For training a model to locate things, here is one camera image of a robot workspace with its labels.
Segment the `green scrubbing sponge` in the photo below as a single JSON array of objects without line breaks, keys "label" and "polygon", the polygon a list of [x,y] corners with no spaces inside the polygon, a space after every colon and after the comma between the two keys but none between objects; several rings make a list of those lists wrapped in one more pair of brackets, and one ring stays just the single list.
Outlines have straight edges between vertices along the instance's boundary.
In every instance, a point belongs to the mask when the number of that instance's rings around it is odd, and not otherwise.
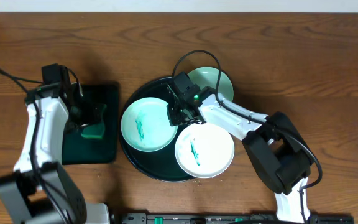
[{"label": "green scrubbing sponge", "polygon": [[81,132],[81,137],[84,139],[91,140],[102,140],[105,134],[105,123],[104,123],[104,113],[106,111],[107,106],[105,104],[99,104],[97,107],[98,110],[98,118],[99,120],[87,127],[85,127]]}]

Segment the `white plate with stain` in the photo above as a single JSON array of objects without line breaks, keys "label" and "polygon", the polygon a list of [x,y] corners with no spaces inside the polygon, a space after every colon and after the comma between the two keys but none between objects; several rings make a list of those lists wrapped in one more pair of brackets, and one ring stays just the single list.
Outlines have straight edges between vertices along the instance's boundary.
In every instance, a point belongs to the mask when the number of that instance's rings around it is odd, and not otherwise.
[{"label": "white plate with stain", "polygon": [[232,136],[209,123],[189,125],[175,143],[178,165],[192,177],[203,179],[222,174],[231,165],[234,152]]}]

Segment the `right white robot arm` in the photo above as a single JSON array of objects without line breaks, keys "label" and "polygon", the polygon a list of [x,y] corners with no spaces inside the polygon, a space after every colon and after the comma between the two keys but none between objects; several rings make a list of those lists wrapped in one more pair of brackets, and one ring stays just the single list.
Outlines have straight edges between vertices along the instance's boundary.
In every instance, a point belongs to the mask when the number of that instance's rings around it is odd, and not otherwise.
[{"label": "right white robot arm", "polygon": [[308,223],[306,190],[320,183],[323,171],[287,115],[247,110],[211,87],[171,91],[171,125],[213,124],[241,140],[259,179],[275,193],[277,218]]}]

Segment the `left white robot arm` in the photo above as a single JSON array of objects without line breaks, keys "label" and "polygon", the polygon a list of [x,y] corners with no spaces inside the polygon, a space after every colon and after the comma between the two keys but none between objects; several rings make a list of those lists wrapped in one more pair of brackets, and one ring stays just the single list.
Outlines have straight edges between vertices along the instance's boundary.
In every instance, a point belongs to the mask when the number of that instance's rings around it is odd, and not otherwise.
[{"label": "left white robot arm", "polygon": [[62,166],[68,110],[61,98],[28,104],[29,123],[13,173],[0,177],[0,199],[14,223],[110,223],[104,203],[86,202]]}]

